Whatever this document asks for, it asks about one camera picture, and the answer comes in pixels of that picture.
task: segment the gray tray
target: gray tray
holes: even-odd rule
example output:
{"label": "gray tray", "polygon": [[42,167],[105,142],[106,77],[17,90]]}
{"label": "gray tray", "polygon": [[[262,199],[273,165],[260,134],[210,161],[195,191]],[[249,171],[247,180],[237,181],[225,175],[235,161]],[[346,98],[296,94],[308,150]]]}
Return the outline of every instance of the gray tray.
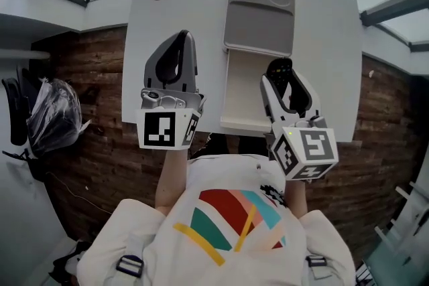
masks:
{"label": "gray tray", "polygon": [[228,49],[290,56],[295,0],[228,0],[224,45]]}

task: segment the white t-shirt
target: white t-shirt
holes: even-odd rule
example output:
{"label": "white t-shirt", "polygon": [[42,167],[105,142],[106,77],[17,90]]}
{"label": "white t-shirt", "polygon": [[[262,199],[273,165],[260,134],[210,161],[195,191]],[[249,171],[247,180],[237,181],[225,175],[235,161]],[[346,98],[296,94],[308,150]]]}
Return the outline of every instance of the white t-shirt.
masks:
{"label": "white t-shirt", "polygon": [[260,155],[189,162],[186,191],[165,217],[123,200],[78,265],[81,286],[102,285],[130,233],[156,234],[143,251],[144,285],[301,285],[308,251],[354,285],[346,244],[320,211],[297,219],[284,206],[285,178]]}

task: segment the strap buckle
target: strap buckle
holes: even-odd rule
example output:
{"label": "strap buckle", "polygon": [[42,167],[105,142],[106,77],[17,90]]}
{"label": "strap buckle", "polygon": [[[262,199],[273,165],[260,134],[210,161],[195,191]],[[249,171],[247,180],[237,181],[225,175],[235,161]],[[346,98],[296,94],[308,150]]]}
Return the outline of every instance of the strap buckle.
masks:
{"label": "strap buckle", "polygon": [[309,267],[326,267],[328,265],[324,257],[318,255],[310,255],[306,257]]}
{"label": "strap buckle", "polygon": [[122,273],[140,278],[143,272],[144,263],[135,255],[124,255],[116,264],[116,270]]}

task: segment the yellow stripe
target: yellow stripe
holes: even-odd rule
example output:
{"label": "yellow stripe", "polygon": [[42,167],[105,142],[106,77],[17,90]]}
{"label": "yellow stripe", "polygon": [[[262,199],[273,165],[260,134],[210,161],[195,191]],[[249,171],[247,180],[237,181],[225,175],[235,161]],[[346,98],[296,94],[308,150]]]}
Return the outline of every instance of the yellow stripe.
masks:
{"label": "yellow stripe", "polygon": [[247,236],[247,233],[249,232],[250,224],[252,223],[253,217],[256,213],[256,206],[252,204],[252,207],[249,211],[249,215],[247,216],[246,223],[244,224],[243,231],[241,232],[240,238],[237,241],[237,244],[235,245],[234,251],[240,251],[241,246],[244,243],[244,240]]}
{"label": "yellow stripe", "polygon": [[221,256],[221,254],[219,254],[204,237],[197,233],[197,231],[181,223],[175,223],[173,228],[185,234],[197,245],[199,245],[215,261],[215,263],[217,263],[218,266],[222,266],[224,264],[225,259]]}

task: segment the backpack strap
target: backpack strap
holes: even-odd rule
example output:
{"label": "backpack strap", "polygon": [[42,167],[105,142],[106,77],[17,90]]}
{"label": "backpack strap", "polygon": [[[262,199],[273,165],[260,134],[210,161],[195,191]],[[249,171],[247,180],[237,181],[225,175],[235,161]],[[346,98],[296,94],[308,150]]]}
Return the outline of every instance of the backpack strap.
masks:
{"label": "backpack strap", "polygon": [[130,234],[127,238],[125,254],[119,259],[104,286],[142,286],[143,285],[143,249],[155,235],[143,238]]}
{"label": "backpack strap", "polygon": [[328,265],[326,258],[320,255],[308,255],[304,266],[305,286],[343,286],[338,275]]}

